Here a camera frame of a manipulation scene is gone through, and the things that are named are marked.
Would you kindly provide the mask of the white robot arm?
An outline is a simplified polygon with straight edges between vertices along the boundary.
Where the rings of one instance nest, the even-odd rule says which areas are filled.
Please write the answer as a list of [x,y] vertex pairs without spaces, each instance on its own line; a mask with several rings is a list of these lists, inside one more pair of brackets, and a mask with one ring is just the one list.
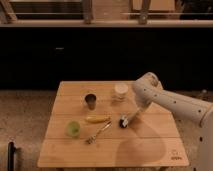
[[213,171],[213,102],[167,91],[152,72],[135,80],[132,89],[136,104],[142,110],[154,102],[201,127],[202,140],[198,146],[196,171]]

